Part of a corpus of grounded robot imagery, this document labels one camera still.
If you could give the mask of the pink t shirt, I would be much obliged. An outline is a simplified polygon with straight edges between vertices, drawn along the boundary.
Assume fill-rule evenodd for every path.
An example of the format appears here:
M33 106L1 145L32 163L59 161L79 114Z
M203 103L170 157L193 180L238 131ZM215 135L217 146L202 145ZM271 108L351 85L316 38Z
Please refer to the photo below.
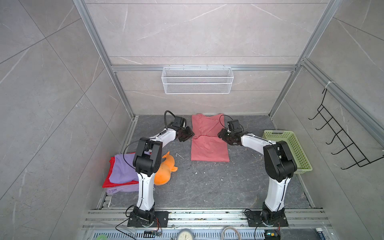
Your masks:
M222 163L230 161L228 145L218 137L223 125L224 117L222 114L211 117L202 114L192 116L195 134L191 146L192 161Z

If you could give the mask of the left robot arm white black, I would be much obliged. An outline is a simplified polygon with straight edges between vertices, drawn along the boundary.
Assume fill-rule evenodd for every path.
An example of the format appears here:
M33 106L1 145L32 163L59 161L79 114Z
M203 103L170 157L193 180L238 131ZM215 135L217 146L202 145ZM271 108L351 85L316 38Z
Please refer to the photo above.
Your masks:
M175 139L184 142L193 136L190 127L169 127L153 137L140 138L133 159L133 167L139 178L139 199L130 214L130 220L136 220L144 227L149 227L156 221L154 184L162 162L163 147Z

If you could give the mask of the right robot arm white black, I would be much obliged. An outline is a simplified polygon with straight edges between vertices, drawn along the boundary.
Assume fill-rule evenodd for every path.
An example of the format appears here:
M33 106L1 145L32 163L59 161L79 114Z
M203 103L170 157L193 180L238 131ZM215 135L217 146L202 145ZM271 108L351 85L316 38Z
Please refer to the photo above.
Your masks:
M263 202L261 220L262 224L268 227L277 224L278 220L285 216L287 187L297 171L297 164L288 143L265 140L252 133L237 133L227 129L222 129L218 137L229 145L243 146L263 154L269 187Z

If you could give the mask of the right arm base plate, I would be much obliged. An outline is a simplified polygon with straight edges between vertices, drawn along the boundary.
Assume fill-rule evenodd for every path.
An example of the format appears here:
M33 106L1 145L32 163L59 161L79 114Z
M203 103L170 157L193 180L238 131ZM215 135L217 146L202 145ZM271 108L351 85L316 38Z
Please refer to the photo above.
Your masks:
M284 211L278 211L277 213L268 213L265 210L251 211L245 210L244 214L248 221L249 227L288 227L288 220Z

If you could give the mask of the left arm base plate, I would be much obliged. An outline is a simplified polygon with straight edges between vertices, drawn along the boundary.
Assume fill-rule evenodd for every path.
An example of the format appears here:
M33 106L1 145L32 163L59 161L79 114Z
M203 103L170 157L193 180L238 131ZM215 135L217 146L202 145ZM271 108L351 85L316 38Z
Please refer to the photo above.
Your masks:
M155 211L143 214L135 214L131 212L128 217L128 227L144 227L144 228L165 228L168 226L169 212Z

